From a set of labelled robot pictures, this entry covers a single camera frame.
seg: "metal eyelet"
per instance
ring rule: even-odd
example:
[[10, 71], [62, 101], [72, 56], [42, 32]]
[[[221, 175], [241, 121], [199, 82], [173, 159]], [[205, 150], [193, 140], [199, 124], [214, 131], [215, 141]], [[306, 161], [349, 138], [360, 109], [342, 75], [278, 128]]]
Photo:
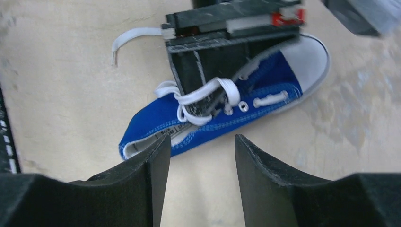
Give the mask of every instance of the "metal eyelet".
[[239, 102], [238, 107], [244, 113], [249, 110], [248, 104], [246, 102], [244, 102], [244, 101]]

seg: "white shoelace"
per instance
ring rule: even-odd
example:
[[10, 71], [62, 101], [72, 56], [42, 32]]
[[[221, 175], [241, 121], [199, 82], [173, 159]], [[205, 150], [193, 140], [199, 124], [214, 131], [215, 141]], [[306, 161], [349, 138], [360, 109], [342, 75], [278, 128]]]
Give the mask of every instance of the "white shoelace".
[[203, 126], [212, 119], [212, 115], [210, 114], [206, 117], [194, 116], [186, 110], [185, 105], [193, 104], [206, 98], [214, 91], [216, 91], [219, 87], [222, 87], [226, 92], [226, 106], [229, 106], [229, 108], [231, 108], [232, 106], [238, 105], [241, 96], [239, 94], [237, 86], [232, 80], [224, 78], [213, 78], [201, 88], [184, 96], [181, 95], [177, 83], [175, 83], [174, 81], [165, 81], [156, 88], [155, 94], [158, 98], [161, 98], [163, 96], [173, 93], [174, 98], [178, 101], [179, 104], [177, 109], [178, 120], [180, 122], [190, 122], [197, 126]]
[[139, 36], [143, 35], [161, 35], [162, 30], [160, 28], [153, 28], [153, 27], [139, 27], [134, 28], [129, 31], [124, 32], [123, 34], [119, 35], [112, 45], [112, 65], [115, 64], [115, 53], [117, 50], [126, 44], [129, 40], [135, 39]]
[[[112, 65], [115, 64], [115, 54], [120, 47], [126, 44], [128, 41], [143, 35], [162, 35], [162, 31], [160, 28], [151, 28], [151, 27], [142, 27], [142, 28], [134, 28], [129, 31], [124, 32], [113, 42], [112, 45]], [[227, 95], [227, 99], [224, 101], [224, 113], [227, 115], [233, 114], [234, 106], [240, 103], [240, 93], [238, 91], [235, 83], [230, 79], [224, 78], [213, 78], [208, 83], [206, 83], [201, 88], [186, 94], [181, 95], [180, 90], [177, 86], [177, 83], [174, 81], [165, 81], [162, 82], [154, 91], [158, 98], [166, 96], [168, 94], [173, 93], [175, 99], [178, 101], [179, 105], [177, 108], [177, 118], [180, 122], [190, 122], [196, 126], [203, 126], [207, 124], [210, 120], [212, 120], [212, 115], [206, 117], [194, 116], [190, 114], [185, 105], [194, 104], [210, 94], [216, 91], [219, 87], [222, 87]], [[288, 98], [288, 93], [283, 91], [277, 95], [269, 95], [266, 98], [262, 99], [254, 99], [253, 105], [258, 108], [260, 106], [271, 105], [273, 103], [284, 101]], [[244, 107], [241, 109], [243, 112], [248, 110], [248, 107]]]

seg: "concrete floor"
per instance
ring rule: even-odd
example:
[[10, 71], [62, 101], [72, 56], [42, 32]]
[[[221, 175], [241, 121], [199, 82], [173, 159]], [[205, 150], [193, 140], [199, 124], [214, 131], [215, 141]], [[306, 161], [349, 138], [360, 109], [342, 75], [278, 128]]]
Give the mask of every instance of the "concrete floor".
[[[86, 180], [118, 163], [131, 117], [173, 79], [160, 37], [118, 52], [134, 27], [158, 27], [189, 0], [0, 0], [0, 79], [25, 173]], [[172, 158], [162, 226], [243, 227], [234, 158], [241, 133], [307, 173], [401, 171], [401, 31], [356, 37], [318, 0], [307, 0], [305, 30], [321, 38], [333, 67], [299, 107], [265, 117]]]

